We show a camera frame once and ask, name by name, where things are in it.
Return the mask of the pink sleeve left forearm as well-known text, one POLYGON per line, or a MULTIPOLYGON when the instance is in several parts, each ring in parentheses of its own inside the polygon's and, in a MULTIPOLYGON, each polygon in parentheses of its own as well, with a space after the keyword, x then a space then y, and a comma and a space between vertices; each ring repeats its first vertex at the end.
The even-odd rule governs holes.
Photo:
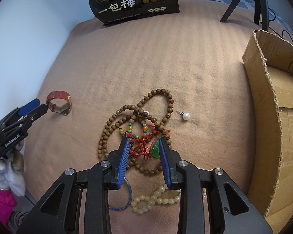
POLYGON ((7 227, 7 222, 12 214, 13 208, 17 205, 16 199, 10 188, 0 189, 0 222, 7 227))

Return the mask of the left hand in white glove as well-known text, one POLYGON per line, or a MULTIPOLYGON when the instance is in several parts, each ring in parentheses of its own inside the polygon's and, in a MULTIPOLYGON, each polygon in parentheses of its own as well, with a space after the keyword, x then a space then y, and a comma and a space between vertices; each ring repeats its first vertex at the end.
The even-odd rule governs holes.
POLYGON ((23 177, 26 165, 21 153, 24 143, 24 140, 19 142, 7 159, 0 159, 0 190, 11 189, 13 194, 18 197, 24 197, 26 192, 23 177))

